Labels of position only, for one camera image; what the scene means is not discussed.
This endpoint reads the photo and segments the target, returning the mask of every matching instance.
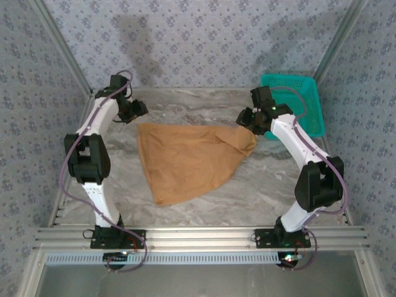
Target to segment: gray marble floor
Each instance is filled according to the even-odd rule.
[[[273,225],[291,207],[298,167],[282,143],[265,137],[259,137],[251,156],[219,189],[182,204],[155,205],[140,165],[136,123],[236,126],[236,117],[243,108],[251,106],[251,100],[248,89],[136,90],[134,98],[146,103],[149,114],[128,125],[112,123],[104,137],[111,158],[109,181],[125,224]],[[316,141],[323,147],[320,139]],[[75,182],[69,192],[87,198]],[[339,204],[333,205],[334,209],[338,207]],[[95,222],[86,205],[66,200],[63,208],[57,223]],[[341,221],[342,216],[321,215],[312,224],[339,225]]]

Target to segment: wall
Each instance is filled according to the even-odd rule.
[[[13,296],[85,97],[28,0],[0,1],[0,52],[0,296]]]
[[[319,86],[327,135],[344,159],[356,224],[368,227],[396,296],[396,3],[370,0]]]
[[[350,0],[45,0],[93,88],[244,87],[312,75]]]

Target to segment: fabric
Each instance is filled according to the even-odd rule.
[[[256,144],[255,135],[243,127],[139,125],[139,156],[158,205],[220,187]]]

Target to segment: green basket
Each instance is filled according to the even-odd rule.
[[[260,85],[273,87],[289,87],[295,89],[303,98],[307,106],[307,114],[298,122],[310,137],[322,137],[325,133],[321,102],[315,80],[311,77],[283,74],[264,74]],[[272,97],[277,104],[286,103],[294,115],[304,112],[301,100],[287,90],[271,91]],[[268,139],[278,139],[271,132],[265,133]]]

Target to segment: enclosure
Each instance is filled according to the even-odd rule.
[[[179,288],[162,296],[285,296],[291,291],[283,282],[302,294],[300,284],[324,282],[330,273],[322,283],[333,288],[329,296],[396,296],[393,1],[6,0],[0,7],[1,296],[111,296],[117,282],[130,285],[119,286],[119,296],[137,284],[137,295],[161,296],[151,282]],[[103,139],[115,204],[126,226],[147,230],[152,248],[147,266],[130,274],[134,283],[96,260],[103,251],[82,237],[94,228],[94,213],[65,197],[58,183],[64,136],[75,133],[97,91],[123,69],[132,71],[132,96],[148,114],[111,123]],[[300,275],[282,273],[275,250],[255,250],[249,240],[295,201],[300,170],[280,141],[258,137],[227,183],[171,206],[153,202],[137,150],[140,123],[236,127],[252,104],[250,90],[269,73],[316,81],[326,133],[314,142],[343,159],[351,199],[344,214],[321,214],[309,224],[319,252]],[[88,199],[75,179],[64,182]],[[240,258],[217,265],[155,260],[199,252],[211,263],[218,253]],[[338,265],[344,274],[337,275]],[[64,278],[76,287],[59,283]],[[192,279],[196,286],[184,285]],[[352,291],[342,289],[348,282],[356,284]],[[305,293],[326,296],[319,285]]]

